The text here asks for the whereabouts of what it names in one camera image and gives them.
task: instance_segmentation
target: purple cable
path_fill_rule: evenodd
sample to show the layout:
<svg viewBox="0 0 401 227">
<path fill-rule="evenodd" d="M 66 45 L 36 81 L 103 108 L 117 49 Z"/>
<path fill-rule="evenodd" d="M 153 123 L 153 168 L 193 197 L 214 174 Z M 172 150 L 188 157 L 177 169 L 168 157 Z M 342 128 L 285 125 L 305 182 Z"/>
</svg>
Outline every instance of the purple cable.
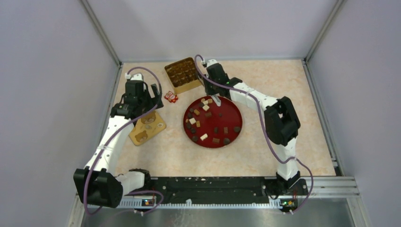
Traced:
<svg viewBox="0 0 401 227">
<path fill-rule="evenodd" d="M 240 93 L 245 93 L 245 94 L 247 94 L 246 91 L 243 91 L 243 90 L 240 90 L 240 89 L 237 89 L 237 88 L 233 88 L 233 87 L 228 87 L 228 86 L 225 86 L 225 85 L 221 85 L 221 84 L 216 83 L 216 82 L 214 82 L 213 80 L 207 78 L 207 77 L 201 72 L 201 70 L 200 70 L 199 67 L 198 67 L 198 64 L 196 63 L 196 58 L 197 58 L 197 57 L 200 57 L 200 58 L 202 59 L 202 61 L 204 61 L 203 57 L 202 57 L 200 54 L 195 55 L 195 57 L 194 57 L 193 59 L 194 59 L 194 61 L 195 61 L 196 70 L 197 70 L 198 73 L 199 73 L 205 80 L 207 80 L 209 83 L 211 83 L 211 84 L 213 84 L 213 85 L 215 85 L 215 86 L 218 86 L 218 87 L 222 87 L 222 88 L 225 88 L 225 89 L 229 89 L 229 90 L 233 90 L 233 91 L 237 91 L 237 92 L 240 92 Z M 254 95 L 248 93 L 248 96 L 251 97 L 252 99 L 254 99 L 256 103 L 259 103 L 258 99 L 257 99 Z M 264 124 L 263 124 L 263 117 L 262 117 L 261 106 L 260 106 L 260 105 L 256 105 L 256 106 L 258 107 L 259 120 L 260 120 L 260 122 L 261 122 L 261 126 L 262 126 L 262 131 L 263 131 L 264 138 L 266 139 L 267 145 L 269 146 L 269 149 L 270 149 L 271 153 L 273 154 L 273 156 L 274 156 L 274 157 L 277 159 L 277 161 L 280 162 L 281 164 L 286 164 L 286 163 L 289 162 L 290 160 L 295 159 L 301 166 L 303 166 L 305 169 L 307 169 L 307 171 L 308 171 L 309 174 L 311 175 L 311 187 L 310 187 L 310 190 L 309 190 L 308 194 L 306 195 L 304 201 L 302 201 L 301 205 L 299 205 L 299 207 L 298 207 L 297 209 L 295 209 L 295 210 L 292 212 L 292 213 L 295 213 L 296 211 L 298 211 L 298 209 L 300 209 L 301 207 L 304 206 L 304 203 L 308 200 L 309 196 L 310 196 L 311 193 L 312 193 L 312 189 L 313 189 L 313 185 L 314 185 L 314 179 L 313 179 L 312 171 L 311 171 L 306 165 L 304 165 L 301 161 L 299 161 L 299 159 L 297 159 L 297 158 L 295 158 L 295 157 L 289 157 L 289 158 L 287 158 L 285 161 L 282 161 L 282 160 L 277 156 L 276 152 L 275 152 L 274 149 L 273 149 L 273 146 L 272 146 L 271 143 L 270 143 L 269 137 L 267 136 L 266 128 L 265 128 L 265 126 L 264 126 Z"/>
<path fill-rule="evenodd" d="M 145 70 L 145 71 L 149 72 L 150 74 L 152 74 L 152 76 L 156 79 L 157 83 L 159 84 L 160 98 L 161 98 L 161 94 L 162 94 L 162 85 L 160 84 L 159 78 L 157 78 L 157 76 L 156 76 L 152 71 L 148 70 L 147 68 L 141 67 L 141 66 L 134 67 L 134 68 L 128 70 L 127 74 L 129 74 L 131 71 L 137 70 L 137 69 Z M 124 129 L 125 127 L 127 127 L 128 125 L 130 125 L 130 124 L 136 122 L 137 120 L 141 119 L 142 117 L 148 115 L 149 113 L 153 112 L 154 110 L 156 110 L 156 108 L 157 108 L 157 104 L 156 104 L 152 109 L 150 109 L 150 110 L 147 111 L 146 113 L 142 114 L 141 116 L 135 118 L 134 120 L 131 120 L 131 121 L 125 123 L 123 126 L 121 126 L 119 129 L 117 129 L 117 131 L 115 131 L 115 132 L 111 135 L 111 137 L 110 137 L 110 138 L 106 141 L 106 143 L 104 144 L 104 147 L 107 147 L 107 145 L 109 145 L 109 143 L 114 139 L 114 137 L 115 137 L 118 133 L 121 132 L 121 130 L 123 130 L 123 129 Z M 88 191 L 88 187 L 89 187 L 89 179 L 90 179 L 90 177 L 92 176 L 93 170 L 94 170 L 95 166 L 97 165 L 97 162 L 99 161 L 99 159 L 100 159 L 100 157 L 101 157 L 101 155 L 103 154 L 104 151 L 105 151 L 104 149 L 101 149 L 100 152 L 99 152 L 99 154 L 96 156 L 95 161 L 93 162 L 91 168 L 89 169 L 89 173 L 88 173 L 87 179 L 86 179 L 86 181 L 85 181 L 85 186 L 84 186 L 84 209 L 85 209 L 85 213 L 86 213 L 87 215 L 89 215 L 89 216 L 90 216 L 90 215 L 93 215 L 93 214 L 96 214 L 96 213 L 102 208 L 102 207 L 99 207 L 99 208 L 98 208 L 97 210 L 95 210 L 93 213 L 89 212 L 89 209 L 88 209 L 88 207 L 87 207 L 87 191 Z"/>
<path fill-rule="evenodd" d="M 160 195 L 162 198 L 161 198 L 161 200 L 156 204 L 156 206 L 152 207 L 152 209 L 143 212 L 143 215 L 148 214 L 148 213 L 150 213 L 150 212 L 153 212 L 153 211 L 163 202 L 163 200 L 164 200 L 164 196 L 163 196 L 163 194 L 162 194 L 161 192 L 159 192 L 159 191 L 152 191 L 152 190 L 148 190 L 148 191 L 138 191 L 138 192 L 130 192 L 130 193 L 128 193 L 127 195 L 137 195 L 137 194 L 145 194 L 145 193 L 156 193 L 156 194 Z M 122 213 L 126 213 L 126 212 L 134 212 L 134 211 L 132 211 L 132 210 L 122 210 L 122 211 L 120 211 L 120 212 L 118 212 L 118 213 L 115 213 L 115 214 L 113 214 L 111 217 L 109 217 L 109 218 L 107 219 L 107 221 L 105 221 L 101 226 L 104 226 L 104 225 L 105 225 L 107 222 L 109 222 L 111 219 L 115 218 L 116 216 L 118 216 L 118 215 L 120 215 L 120 214 L 122 214 Z"/>
</svg>

